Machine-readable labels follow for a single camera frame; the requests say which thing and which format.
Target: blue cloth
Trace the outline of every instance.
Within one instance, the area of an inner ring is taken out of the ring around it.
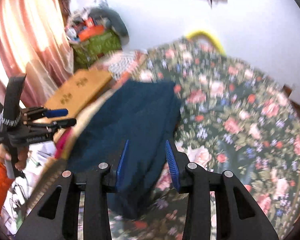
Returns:
[[[127,81],[91,119],[77,139],[68,168],[82,172],[115,152],[129,140],[119,193],[108,194],[108,207],[135,219],[149,206],[150,193],[166,161],[164,141],[173,136],[181,101],[173,82]]]

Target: brown box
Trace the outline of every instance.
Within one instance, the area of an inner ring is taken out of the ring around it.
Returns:
[[[44,106],[52,110],[66,108],[69,113],[63,118],[75,118],[100,91],[104,90],[111,79],[111,73],[108,71],[79,69],[62,84]]]

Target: yellow tube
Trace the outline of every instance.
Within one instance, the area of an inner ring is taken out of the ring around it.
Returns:
[[[217,49],[217,51],[221,55],[223,55],[223,56],[226,55],[220,41],[216,37],[214,37],[212,34],[208,33],[207,31],[196,30],[194,32],[188,33],[188,35],[186,35],[186,38],[191,40],[191,39],[193,39],[194,37],[197,37],[197,36],[204,36],[204,37],[208,38],[208,40],[212,43],[212,45]]]

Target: plush toy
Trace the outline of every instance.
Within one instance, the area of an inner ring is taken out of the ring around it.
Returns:
[[[112,28],[119,36],[124,37],[128,35],[128,30],[120,18],[120,15],[109,8],[106,0],[95,0],[95,5],[87,8],[89,17],[94,21],[94,24],[102,24],[106,29]]]

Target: floral bedspread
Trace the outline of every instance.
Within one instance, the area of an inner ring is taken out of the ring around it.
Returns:
[[[260,70],[186,39],[149,51],[133,78],[176,83],[183,100],[178,150],[208,171],[231,170],[283,239],[300,214],[300,121],[280,87]],[[214,192],[210,195],[214,240]],[[113,239],[182,239],[187,194],[173,189],[167,165],[154,196],[139,220],[109,211]],[[82,216],[79,231],[82,239]]]

